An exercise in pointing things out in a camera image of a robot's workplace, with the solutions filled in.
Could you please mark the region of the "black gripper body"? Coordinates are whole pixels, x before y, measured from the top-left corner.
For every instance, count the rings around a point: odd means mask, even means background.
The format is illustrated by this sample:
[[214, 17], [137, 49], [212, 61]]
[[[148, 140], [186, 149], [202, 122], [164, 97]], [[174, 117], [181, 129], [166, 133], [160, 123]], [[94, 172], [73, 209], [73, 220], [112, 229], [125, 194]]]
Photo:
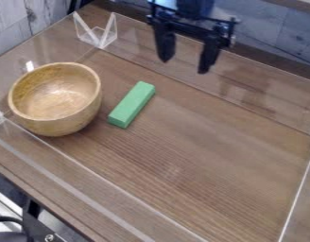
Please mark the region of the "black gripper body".
[[148, 3], [150, 23], [160, 19], [190, 31], [218, 30], [225, 39], [233, 38], [238, 18], [217, 7], [216, 0], [148, 0]]

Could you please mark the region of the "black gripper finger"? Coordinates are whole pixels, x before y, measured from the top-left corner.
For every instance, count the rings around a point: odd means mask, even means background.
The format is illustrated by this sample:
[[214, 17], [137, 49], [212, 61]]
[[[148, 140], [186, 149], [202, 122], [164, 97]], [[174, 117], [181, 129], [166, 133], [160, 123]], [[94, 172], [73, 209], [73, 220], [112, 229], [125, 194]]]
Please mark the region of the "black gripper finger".
[[176, 55], [176, 33], [169, 22], [154, 19], [154, 44], [156, 53], [162, 62], [170, 60]]
[[202, 53], [198, 64], [198, 73], [205, 74], [209, 72], [210, 66], [216, 63], [220, 56], [222, 40], [217, 35], [209, 35], [204, 39]]

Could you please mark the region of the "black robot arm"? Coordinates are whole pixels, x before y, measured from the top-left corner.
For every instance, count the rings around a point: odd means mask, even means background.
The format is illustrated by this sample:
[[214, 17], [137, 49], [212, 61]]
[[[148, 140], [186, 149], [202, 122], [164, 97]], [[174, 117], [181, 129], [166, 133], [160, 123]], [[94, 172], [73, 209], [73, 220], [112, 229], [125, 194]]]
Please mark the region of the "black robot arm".
[[198, 73], [209, 72], [221, 50], [236, 43], [236, 16], [218, 14], [216, 0], [148, 0], [148, 24], [154, 32], [156, 53], [162, 62], [176, 55], [177, 35], [202, 43]]

